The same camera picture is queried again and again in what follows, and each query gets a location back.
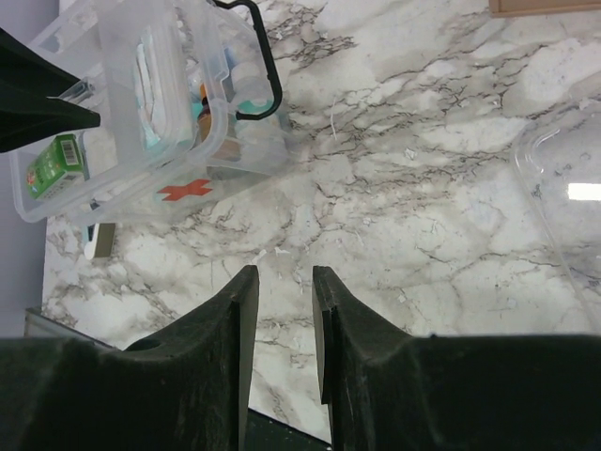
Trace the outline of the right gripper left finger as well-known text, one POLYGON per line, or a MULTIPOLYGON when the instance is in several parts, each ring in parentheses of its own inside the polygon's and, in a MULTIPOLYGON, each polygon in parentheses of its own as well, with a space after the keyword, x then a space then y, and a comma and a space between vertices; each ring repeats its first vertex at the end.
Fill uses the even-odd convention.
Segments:
POLYGON ((259 275, 124 350, 76 338, 1 343, 5 450, 240 450, 259 275))

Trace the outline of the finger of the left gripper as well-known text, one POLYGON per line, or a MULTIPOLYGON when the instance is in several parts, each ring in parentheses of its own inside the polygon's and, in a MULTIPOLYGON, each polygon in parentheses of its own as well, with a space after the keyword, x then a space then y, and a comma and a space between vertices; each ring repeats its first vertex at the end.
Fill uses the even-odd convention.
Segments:
POLYGON ((96 128, 100 115, 59 98, 79 80, 1 32, 1 151, 96 128))

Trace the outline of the white blue wipes pack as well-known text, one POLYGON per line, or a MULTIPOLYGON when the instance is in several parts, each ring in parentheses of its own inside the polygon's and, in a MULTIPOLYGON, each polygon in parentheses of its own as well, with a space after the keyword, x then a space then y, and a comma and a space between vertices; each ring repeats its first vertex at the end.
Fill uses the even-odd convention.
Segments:
POLYGON ((136 47, 134 90, 144 149, 156 155, 186 150, 193 143, 188 89, 181 86, 180 79, 169 78, 153 38, 141 39, 136 47))

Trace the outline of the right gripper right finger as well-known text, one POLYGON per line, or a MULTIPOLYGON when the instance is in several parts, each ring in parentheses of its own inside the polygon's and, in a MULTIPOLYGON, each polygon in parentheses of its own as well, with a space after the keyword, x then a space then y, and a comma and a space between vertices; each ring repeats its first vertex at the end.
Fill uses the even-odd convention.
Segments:
POLYGON ((313 269, 321 401, 336 450, 596 450, 600 339, 413 336, 313 269))

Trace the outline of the clear first aid box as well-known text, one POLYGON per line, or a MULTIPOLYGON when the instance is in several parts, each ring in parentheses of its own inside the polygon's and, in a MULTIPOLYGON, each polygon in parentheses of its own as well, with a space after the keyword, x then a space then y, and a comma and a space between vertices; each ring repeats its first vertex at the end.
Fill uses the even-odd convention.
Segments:
POLYGON ((176 221, 293 160, 283 91, 252 1, 77 1, 3 70, 30 87, 9 148, 29 223, 176 221))

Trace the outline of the clear box lid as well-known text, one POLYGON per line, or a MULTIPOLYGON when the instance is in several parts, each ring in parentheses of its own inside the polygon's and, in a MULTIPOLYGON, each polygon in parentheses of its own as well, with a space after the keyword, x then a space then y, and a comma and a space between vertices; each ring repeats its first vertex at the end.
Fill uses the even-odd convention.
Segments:
POLYGON ((517 139, 514 168, 550 245, 600 331, 600 99, 572 101, 517 139))

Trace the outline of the brown orange-cap medicine bottle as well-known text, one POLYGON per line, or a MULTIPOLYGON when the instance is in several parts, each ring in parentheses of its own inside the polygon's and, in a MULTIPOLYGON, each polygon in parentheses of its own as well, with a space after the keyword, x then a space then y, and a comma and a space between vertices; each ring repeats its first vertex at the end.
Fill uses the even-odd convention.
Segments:
POLYGON ((210 112, 208 95, 204 84, 200 85, 199 92, 201 98, 201 109, 197 115, 198 139, 200 142, 204 142, 211 130, 212 115, 210 112))

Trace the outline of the small green box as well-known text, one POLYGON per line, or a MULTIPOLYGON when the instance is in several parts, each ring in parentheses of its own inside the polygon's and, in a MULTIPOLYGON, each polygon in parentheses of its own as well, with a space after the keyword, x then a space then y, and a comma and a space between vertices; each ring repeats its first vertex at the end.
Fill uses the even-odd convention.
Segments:
POLYGON ((77 135, 58 135, 27 167, 28 193, 37 201, 52 199, 83 180, 84 172, 77 135))

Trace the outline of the white green-label bottle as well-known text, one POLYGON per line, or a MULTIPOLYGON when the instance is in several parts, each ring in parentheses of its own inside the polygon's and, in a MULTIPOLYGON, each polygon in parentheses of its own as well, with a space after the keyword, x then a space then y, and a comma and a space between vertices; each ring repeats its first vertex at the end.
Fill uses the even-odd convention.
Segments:
POLYGON ((251 61, 238 63, 231 70, 231 80, 237 120, 258 121, 277 111, 276 95, 257 64, 251 61))

